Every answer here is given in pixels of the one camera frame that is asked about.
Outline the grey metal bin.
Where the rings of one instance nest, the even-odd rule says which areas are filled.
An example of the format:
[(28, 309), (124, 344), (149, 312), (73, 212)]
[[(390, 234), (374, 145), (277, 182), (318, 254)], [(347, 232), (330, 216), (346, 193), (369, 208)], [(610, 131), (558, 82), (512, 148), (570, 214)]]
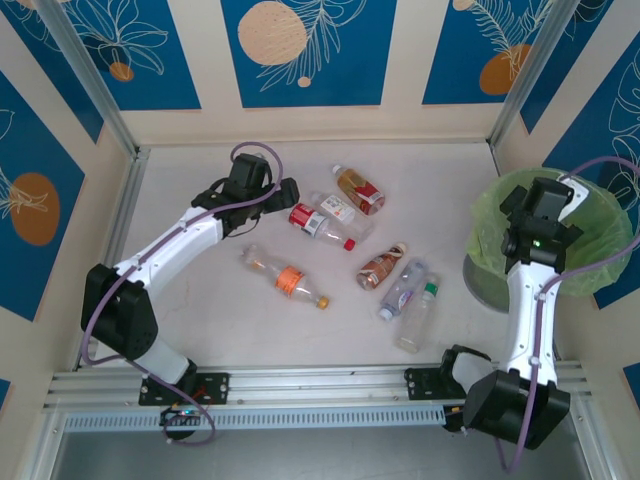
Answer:
[(509, 311), (507, 282), (477, 266), (469, 255), (464, 258), (463, 279), (471, 295), (482, 305), (498, 313)]

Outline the brown coffee drink bottle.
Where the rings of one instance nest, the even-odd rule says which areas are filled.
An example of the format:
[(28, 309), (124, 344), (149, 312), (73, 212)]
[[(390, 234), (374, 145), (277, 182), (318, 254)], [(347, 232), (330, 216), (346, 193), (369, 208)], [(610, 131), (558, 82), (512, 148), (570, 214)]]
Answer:
[(366, 291), (376, 289), (390, 275), (407, 250), (405, 243), (398, 242), (383, 254), (369, 260), (356, 275), (358, 285)]

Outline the clear bottle green cap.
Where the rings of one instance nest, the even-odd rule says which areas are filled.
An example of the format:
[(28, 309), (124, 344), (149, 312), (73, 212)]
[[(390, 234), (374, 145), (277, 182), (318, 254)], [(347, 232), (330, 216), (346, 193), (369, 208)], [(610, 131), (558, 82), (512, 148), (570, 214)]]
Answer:
[(408, 309), (402, 315), (395, 344), (410, 354), (420, 351), (426, 338), (426, 330), (434, 313), (441, 279), (437, 273), (428, 273), (421, 288), (414, 294)]

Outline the clear bottle blue label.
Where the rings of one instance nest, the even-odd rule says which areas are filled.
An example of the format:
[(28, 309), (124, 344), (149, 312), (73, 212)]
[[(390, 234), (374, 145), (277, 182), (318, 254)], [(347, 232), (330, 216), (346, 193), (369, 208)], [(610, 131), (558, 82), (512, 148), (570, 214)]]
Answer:
[(378, 315), (385, 321), (399, 316), (420, 290), (427, 273), (426, 260), (423, 257), (412, 258), (383, 297)]

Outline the green-lined trash bin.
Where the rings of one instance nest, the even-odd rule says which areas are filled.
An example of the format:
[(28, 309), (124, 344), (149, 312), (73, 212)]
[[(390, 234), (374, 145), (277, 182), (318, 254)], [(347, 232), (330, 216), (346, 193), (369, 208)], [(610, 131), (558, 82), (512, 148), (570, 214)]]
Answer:
[[(512, 171), (494, 180), (477, 198), (471, 207), (474, 225), (467, 241), (467, 254), (478, 267), (501, 280), (507, 278), (501, 244), (508, 221), (499, 205), (517, 186), (528, 188), (536, 177), (557, 179), (563, 174), (561, 170), (543, 167)], [(615, 196), (582, 177), (577, 180), (588, 188), (589, 195), (563, 221), (565, 225), (574, 225), (583, 231), (568, 248), (568, 271), (604, 260), (623, 250), (634, 238), (627, 212)], [(559, 293), (575, 297), (592, 295), (615, 283), (629, 261), (630, 257), (626, 255), (597, 270), (565, 279)]]

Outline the aluminium frame post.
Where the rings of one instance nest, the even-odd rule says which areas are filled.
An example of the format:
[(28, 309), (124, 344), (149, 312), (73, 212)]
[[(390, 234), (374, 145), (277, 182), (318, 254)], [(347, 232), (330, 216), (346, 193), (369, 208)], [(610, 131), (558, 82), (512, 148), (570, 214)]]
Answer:
[(554, 0), (551, 5), (549, 16), (531, 46), (520, 73), (507, 94), (487, 137), (487, 143), (492, 152), (495, 152), (506, 138), (511, 124), (529, 97), (579, 3), (580, 0)]
[(114, 138), (128, 157), (135, 160), (139, 146), (63, 7), (57, 0), (33, 1), (45, 26)]

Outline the amber tea bottle red label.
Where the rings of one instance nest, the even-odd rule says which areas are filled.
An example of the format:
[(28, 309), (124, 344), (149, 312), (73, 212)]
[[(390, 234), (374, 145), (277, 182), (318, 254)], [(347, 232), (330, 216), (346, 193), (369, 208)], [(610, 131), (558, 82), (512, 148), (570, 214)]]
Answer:
[(334, 165), (332, 173), (339, 189), (362, 214), (374, 215), (384, 206), (384, 194), (358, 171)]

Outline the blue floral wall panel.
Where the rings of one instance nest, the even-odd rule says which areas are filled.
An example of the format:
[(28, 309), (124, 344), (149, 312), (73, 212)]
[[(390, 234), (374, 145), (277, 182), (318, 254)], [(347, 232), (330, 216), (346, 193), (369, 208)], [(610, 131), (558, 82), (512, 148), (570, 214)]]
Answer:
[[(543, 162), (545, 167), (572, 171), (587, 161), (616, 156), (640, 168), (640, 33), (616, 61), (572, 124)], [(640, 174), (618, 163), (594, 165), (580, 174), (595, 191), (577, 210), (581, 220), (598, 215), (586, 228), (591, 237), (609, 222), (622, 221), (631, 231), (610, 256), (640, 231)]]
[(502, 102), (554, 0), (450, 0), (424, 105)]
[(245, 109), (377, 106), (397, 0), (221, 0)]
[(120, 110), (201, 108), (168, 0), (64, 0), (61, 7)]
[(34, 321), (84, 172), (0, 72), (0, 307)]
[(94, 144), (104, 119), (67, 62), (32, 0), (0, 0), (0, 12), (21, 38)]
[(531, 134), (614, 0), (580, 0), (520, 109)]

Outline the clear bottle red cap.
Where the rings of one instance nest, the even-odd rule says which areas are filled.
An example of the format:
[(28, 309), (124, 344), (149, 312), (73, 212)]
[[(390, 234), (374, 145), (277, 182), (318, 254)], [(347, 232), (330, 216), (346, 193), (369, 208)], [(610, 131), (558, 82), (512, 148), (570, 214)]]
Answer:
[(346, 251), (352, 251), (356, 246), (356, 241), (336, 220), (304, 203), (297, 203), (290, 209), (288, 221), (314, 240)]

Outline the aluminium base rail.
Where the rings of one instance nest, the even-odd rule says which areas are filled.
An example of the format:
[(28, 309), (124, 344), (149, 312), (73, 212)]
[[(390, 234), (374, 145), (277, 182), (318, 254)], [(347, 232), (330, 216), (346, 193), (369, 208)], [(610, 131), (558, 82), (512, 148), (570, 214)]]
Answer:
[[(406, 365), (250, 368), (202, 367), (230, 375), (228, 409), (368, 407), (410, 403)], [(139, 406), (142, 374), (131, 367), (81, 368), (53, 375), (43, 409), (131, 411)]]

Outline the clear bottle orange label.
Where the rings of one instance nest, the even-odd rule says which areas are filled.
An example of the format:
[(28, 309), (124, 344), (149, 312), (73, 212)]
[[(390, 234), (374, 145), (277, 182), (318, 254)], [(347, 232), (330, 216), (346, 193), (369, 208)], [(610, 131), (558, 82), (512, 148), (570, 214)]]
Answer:
[(304, 271), (269, 254), (260, 246), (252, 244), (246, 247), (242, 253), (242, 261), (251, 271), (266, 278), (286, 298), (313, 305), (320, 310), (329, 306), (328, 296)]

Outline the clear bottle white label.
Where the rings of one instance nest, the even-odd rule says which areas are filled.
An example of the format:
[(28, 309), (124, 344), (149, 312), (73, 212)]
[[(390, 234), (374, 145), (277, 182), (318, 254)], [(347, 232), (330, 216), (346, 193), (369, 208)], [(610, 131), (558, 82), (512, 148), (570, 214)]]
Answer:
[(310, 198), (319, 212), (336, 220), (356, 242), (362, 243), (373, 232), (373, 222), (341, 197), (314, 191)]

